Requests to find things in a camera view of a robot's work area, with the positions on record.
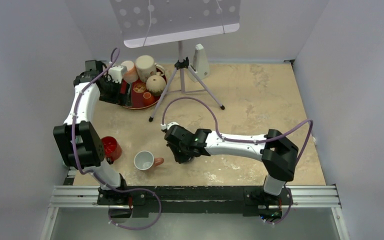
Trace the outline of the cream round speckled mug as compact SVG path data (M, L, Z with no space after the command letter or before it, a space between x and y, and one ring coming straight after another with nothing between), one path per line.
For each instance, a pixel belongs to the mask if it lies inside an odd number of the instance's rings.
M166 80L161 76L160 72L150 76L146 81L146 89L154 97L160 97L166 85Z

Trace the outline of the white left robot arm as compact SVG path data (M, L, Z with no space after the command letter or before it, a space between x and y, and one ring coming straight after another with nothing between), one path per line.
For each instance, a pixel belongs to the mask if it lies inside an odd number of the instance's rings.
M82 175L92 176L100 185L99 192L118 205L126 203L129 191L123 176L106 160L104 144L92 119L100 98L99 81L109 67L97 60L85 62L85 71L74 82L74 99L63 124L53 128L53 137L65 166Z

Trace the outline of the pink dotted mug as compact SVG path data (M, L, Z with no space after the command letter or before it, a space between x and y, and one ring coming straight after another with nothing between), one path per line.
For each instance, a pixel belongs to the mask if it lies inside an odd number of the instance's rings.
M162 157L155 158L151 152L143 150L135 155L133 164L136 169L147 171L153 167L160 166L164 161L165 160Z

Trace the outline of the pale pink gradient mug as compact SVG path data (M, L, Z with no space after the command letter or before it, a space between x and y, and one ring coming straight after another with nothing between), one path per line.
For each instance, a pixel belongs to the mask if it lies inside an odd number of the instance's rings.
M135 63L131 60L126 60L121 63L122 66L126 67L127 72L123 75L123 80L126 83L134 83L138 80L139 76Z

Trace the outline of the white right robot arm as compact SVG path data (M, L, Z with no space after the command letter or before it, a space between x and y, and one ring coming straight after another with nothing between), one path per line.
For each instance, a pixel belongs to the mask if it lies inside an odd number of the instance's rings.
M215 130L199 128L194 133L176 122L162 124L164 139L177 163L188 163L201 156L229 155L263 163L267 176L260 196L268 204L280 198L287 182L294 179L299 148L276 129L260 135L218 135Z

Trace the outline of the red mug black handle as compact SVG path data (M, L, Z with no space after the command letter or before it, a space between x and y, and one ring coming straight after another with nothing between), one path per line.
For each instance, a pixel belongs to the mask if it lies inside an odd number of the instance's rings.
M122 156L123 150L118 141L112 136L105 136L101 141L103 143L106 161L112 165Z

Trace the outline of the tall white floral mug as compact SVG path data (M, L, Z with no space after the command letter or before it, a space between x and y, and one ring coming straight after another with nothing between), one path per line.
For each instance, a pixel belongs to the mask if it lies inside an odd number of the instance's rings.
M146 83L148 78L153 75L159 74L160 76L164 76L166 73L164 67L157 64L154 58L150 55L139 56L135 60L134 65L136 67L138 77L143 83Z

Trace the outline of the small orange cup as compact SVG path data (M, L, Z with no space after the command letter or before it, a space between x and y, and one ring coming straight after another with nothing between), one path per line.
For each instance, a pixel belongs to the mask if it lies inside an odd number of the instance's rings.
M150 92L143 93L142 103L145 107L152 105L155 101L155 97Z

